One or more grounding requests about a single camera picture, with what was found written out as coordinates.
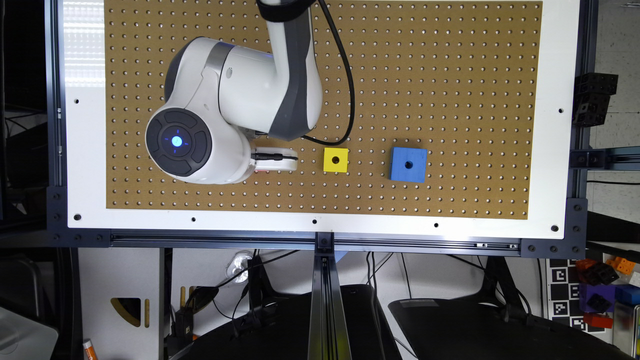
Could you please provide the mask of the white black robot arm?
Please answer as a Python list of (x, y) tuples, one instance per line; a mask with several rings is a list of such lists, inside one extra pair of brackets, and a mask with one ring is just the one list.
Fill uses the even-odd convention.
[(291, 141), (310, 132), (322, 107), (311, 4), (261, 1), (270, 52), (198, 37), (171, 61), (165, 103), (148, 122), (149, 156), (188, 183), (235, 184), (256, 171), (294, 171), (288, 148), (257, 147), (261, 135)]

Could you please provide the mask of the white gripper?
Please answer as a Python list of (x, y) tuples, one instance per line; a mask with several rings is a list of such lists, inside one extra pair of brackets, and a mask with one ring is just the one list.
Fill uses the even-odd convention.
[(256, 147), (251, 158), (256, 171), (296, 171), (298, 154), (288, 148)]

